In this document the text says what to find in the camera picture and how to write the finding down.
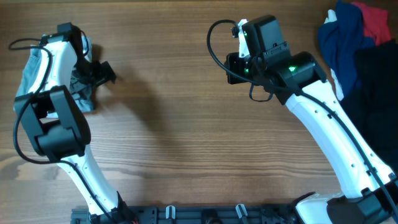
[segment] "folded cloth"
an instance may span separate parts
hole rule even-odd
[[[325,23],[335,22],[335,21],[337,21],[336,12],[329,9],[328,17],[325,19]],[[330,69],[330,73],[331,73],[331,77],[335,81],[336,96],[337,96],[338,100],[341,101],[344,98],[343,90],[341,89],[341,84],[338,82],[336,73],[335,73],[335,71],[333,71],[333,69]]]
[[[376,45],[381,45],[391,40],[387,24],[388,12],[386,10],[369,7],[361,2],[352,2],[352,4],[362,11],[365,37],[372,37]]]
[[[326,63],[336,73],[344,96],[358,86],[354,53],[373,47],[374,41],[365,37],[361,10],[348,3],[336,3],[337,21],[323,24],[318,31],[319,46]]]
[[[373,151],[398,170],[398,45],[395,40],[358,50],[355,66],[362,87],[341,106]]]
[[[83,42],[83,51],[87,51],[87,44],[85,37],[81,37]],[[91,62],[92,60],[92,46],[91,39],[87,37],[88,41],[88,53],[86,55],[86,59]],[[25,69],[22,72],[22,80],[19,85],[16,96],[22,96],[28,94],[29,89],[32,87],[33,83],[36,80],[37,74],[39,72],[40,63],[42,61],[42,54],[40,49],[31,49],[30,56],[25,66]],[[78,72],[73,69],[72,76],[70,80],[69,91],[72,94],[75,103],[78,105],[81,112],[89,112],[94,110],[94,103],[91,100],[91,92],[92,85],[91,84],[83,84],[79,82],[77,79]],[[58,115],[56,113],[50,113],[47,115],[48,118],[57,118]]]

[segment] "red cloth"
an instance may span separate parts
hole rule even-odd
[[[363,16],[363,31],[365,37],[372,37],[376,46],[391,40],[387,25],[388,12],[383,9],[369,7],[360,2],[353,2],[360,8]]]

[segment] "robotic arm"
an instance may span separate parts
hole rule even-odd
[[[229,54],[225,64],[210,46],[213,28],[223,22],[233,23],[233,36],[239,37],[239,53]],[[42,37],[40,45],[51,52],[49,57],[53,59],[48,82],[37,96],[31,93],[17,97],[15,108],[36,153],[65,170],[84,196],[91,223],[136,224],[136,215],[101,173],[91,153],[88,123],[68,91],[73,66],[81,71],[82,80],[96,85],[116,78],[107,62],[84,60],[78,31],[68,24],[59,26],[57,34]],[[291,56],[275,17],[242,20],[239,24],[216,22],[207,41],[210,54],[227,71],[228,83],[251,82],[275,94],[310,131],[335,171],[342,193],[312,194],[297,200],[294,209],[302,222],[380,223],[391,216],[393,207],[388,197],[394,206],[398,203],[395,174],[372,152],[345,115],[317,61],[306,52]],[[51,61],[45,52],[42,55],[41,79],[45,77],[46,62]],[[37,90],[38,84],[31,91]],[[52,112],[59,119],[41,122]],[[242,205],[237,212],[243,223],[249,223]],[[177,216],[175,213],[174,207],[166,210],[168,222],[164,223],[174,223],[178,211]]]

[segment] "wooden table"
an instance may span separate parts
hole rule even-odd
[[[9,52],[8,43],[54,33],[69,21],[118,75],[115,85],[97,89],[96,111],[86,118],[93,154],[128,204],[250,205],[339,191],[300,121],[276,99],[251,101],[248,84],[227,84],[205,40],[219,19],[273,14],[292,53],[310,52],[327,71],[317,29],[334,1],[7,2],[0,5],[0,223],[68,223],[70,210],[86,205],[60,168],[18,157],[11,135],[29,52]],[[373,4],[393,10],[397,24],[396,4]],[[218,27],[212,38],[222,60],[238,51],[229,28]],[[258,89],[254,96],[266,94]],[[19,135],[26,154],[38,159],[24,132]]]

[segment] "gray cloth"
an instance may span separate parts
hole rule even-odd
[[[83,52],[87,51],[86,46],[86,39],[82,36],[81,40],[83,42]],[[91,39],[87,37],[88,45],[90,46],[89,52],[86,56],[86,59],[91,62],[92,59],[92,46],[91,46]],[[21,84],[19,85],[17,95],[22,96],[28,94],[29,89],[32,87],[33,83],[36,80],[37,74],[39,72],[40,63],[42,61],[42,54],[40,49],[31,49],[30,56],[25,66],[24,71],[22,72],[22,80]],[[69,91],[72,94],[75,103],[78,105],[81,112],[89,112],[94,110],[94,103],[91,100],[91,93],[93,91],[93,87],[91,84],[86,85],[80,83],[76,79],[77,71],[73,68]],[[57,118],[55,113],[48,114],[48,118]]]

